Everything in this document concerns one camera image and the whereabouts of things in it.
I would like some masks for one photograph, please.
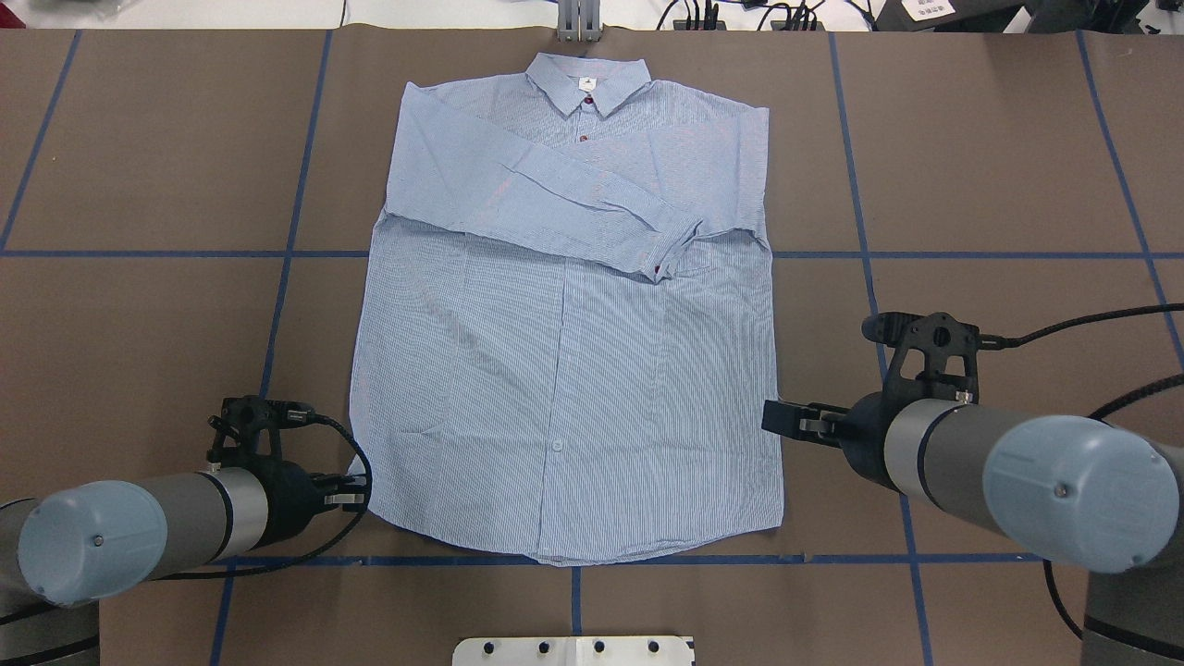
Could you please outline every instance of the shirt collar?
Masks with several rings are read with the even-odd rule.
[[[633,94],[650,83],[645,60],[617,62],[594,58],[573,58],[539,53],[526,70],[526,76],[551,100],[561,114],[570,115],[584,97],[592,96],[601,116],[616,111]],[[571,77],[597,78],[591,94],[579,89]]]

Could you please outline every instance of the gray metal bracket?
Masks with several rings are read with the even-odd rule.
[[[598,41],[600,0],[559,0],[559,40]]]

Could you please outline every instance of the light blue joint cover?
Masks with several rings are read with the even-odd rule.
[[[1146,440],[1080,416],[1042,416],[1004,434],[983,492],[1021,545],[1100,574],[1154,559],[1180,508],[1176,476]]]
[[[17,561],[28,587],[75,606],[143,581],[165,552],[160,502],[127,481],[96,481],[45,498],[20,531]]]

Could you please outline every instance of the striped shirt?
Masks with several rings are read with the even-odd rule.
[[[780,525],[767,136],[639,60],[407,85],[350,389],[371,511],[555,565]]]

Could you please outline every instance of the red object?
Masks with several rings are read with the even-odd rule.
[[[18,19],[7,5],[0,5],[0,27],[25,27],[25,21]]]

